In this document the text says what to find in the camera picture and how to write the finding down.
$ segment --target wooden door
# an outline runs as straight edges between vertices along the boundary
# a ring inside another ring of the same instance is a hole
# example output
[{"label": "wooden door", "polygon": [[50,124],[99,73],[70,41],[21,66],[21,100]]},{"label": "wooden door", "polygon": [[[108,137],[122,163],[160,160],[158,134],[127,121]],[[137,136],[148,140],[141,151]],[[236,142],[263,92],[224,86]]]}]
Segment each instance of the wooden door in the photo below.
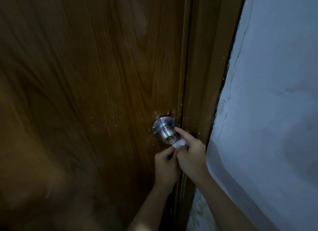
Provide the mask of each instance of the wooden door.
[{"label": "wooden door", "polygon": [[184,4],[0,0],[0,224],[127,227],[165,148],[152,123],[177,116]]}]

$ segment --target wall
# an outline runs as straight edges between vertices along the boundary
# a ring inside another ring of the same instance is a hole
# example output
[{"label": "wall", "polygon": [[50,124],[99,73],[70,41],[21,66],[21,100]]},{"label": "wall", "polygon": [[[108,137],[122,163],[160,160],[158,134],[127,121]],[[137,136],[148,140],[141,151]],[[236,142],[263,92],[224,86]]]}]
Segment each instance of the wall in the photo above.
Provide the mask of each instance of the wall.
[{"label": "wall", "polygon": [[[246,0],[207,150],[260,230],[318,226],[318,5]],[[188,230],[213,230],[197,191]]]}]

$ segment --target door knob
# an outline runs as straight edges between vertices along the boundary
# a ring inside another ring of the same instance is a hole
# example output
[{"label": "door knob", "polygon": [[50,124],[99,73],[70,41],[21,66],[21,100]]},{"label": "door knob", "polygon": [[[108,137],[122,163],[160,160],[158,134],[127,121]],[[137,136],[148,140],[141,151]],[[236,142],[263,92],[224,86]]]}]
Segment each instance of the door knob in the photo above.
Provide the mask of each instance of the door knob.
[{"label": "door knob", "polygon": [[177,141],[175,127],[176,123],[172,117],[163,116],[154,122],[152,131],[163,143],[171,145]]}]

